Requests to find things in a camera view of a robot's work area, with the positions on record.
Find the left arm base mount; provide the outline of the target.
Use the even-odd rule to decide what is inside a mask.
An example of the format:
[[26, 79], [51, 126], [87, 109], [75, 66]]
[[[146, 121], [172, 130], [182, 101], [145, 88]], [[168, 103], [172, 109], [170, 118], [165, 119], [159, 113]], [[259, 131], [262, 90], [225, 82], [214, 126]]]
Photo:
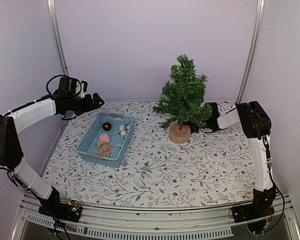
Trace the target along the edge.
[[68, 203], [47, 201], [40, 204], [38, 212], [59, 220], [78, 223], [82, 214], [82, 204], [74, 200]]

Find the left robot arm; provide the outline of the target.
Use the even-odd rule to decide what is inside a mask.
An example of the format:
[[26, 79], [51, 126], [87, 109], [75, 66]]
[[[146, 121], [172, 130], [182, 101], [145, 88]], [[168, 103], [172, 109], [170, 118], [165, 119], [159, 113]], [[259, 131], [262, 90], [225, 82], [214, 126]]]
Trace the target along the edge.
[[74, 112], [78, 117], [99, 109], [104, 103], [98, 93], [69, 96], [57, 91], [0, 114], [0, 170], [5, 171], [15, 185], [23, 185], [31, 192], [53, 217], [60, 217], [65, 205], [60, 202], [59, 192], [47, 184], [26, 161], [19, 134], [54, 115], [65, 116], [67, 112]]

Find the small green christmas tree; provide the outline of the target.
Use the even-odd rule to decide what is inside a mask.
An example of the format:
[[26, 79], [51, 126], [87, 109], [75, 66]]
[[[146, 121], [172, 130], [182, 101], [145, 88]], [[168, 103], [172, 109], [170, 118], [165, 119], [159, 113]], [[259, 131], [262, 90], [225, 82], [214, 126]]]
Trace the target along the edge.
[[155, 113], [168, 116], [160, 127], [166, 130], [172, 124], [179, 123], [204, 128], [211, 116], [210, 107], [204, 107], [207, 81], [205, 74], [197, 74], [193, 58], [186, 54], [177, 56], [176, 63], [170, 68], [169, 81], [163, 86], [158, 103], [153, 107]]

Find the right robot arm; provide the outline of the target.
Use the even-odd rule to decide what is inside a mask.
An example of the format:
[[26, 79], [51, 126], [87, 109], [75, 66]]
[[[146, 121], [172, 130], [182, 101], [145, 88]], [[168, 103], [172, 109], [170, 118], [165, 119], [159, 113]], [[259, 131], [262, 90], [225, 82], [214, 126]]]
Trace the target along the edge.
[[272, 172], [273, 158], [270, 148], [272, 122], [269, 116], [258, 101], [239, 103], [224, 115], [220, 115], [215, 102], [208, 102], [205, 106], [212, 109], [212, 115], [207, 123], [213, 132], [240, 124], [244, 135], [249, 139], [255, 169], [255, 184], [252, 203], [243, 210], [252, 218], [270, 213], [277, 188]]

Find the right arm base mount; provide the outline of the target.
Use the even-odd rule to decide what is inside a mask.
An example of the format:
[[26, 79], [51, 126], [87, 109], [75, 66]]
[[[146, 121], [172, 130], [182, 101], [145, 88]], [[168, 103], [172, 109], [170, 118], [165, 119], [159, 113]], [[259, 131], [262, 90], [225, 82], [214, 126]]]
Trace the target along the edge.
[[251, 204], [235, 204], [229, 209], [228, 216], [234, 219], [235, 223], [246, 222], [248, 231], [256, 236], [264, 234], [269, 229], [274, 213], [273, 206], [256, 211]]

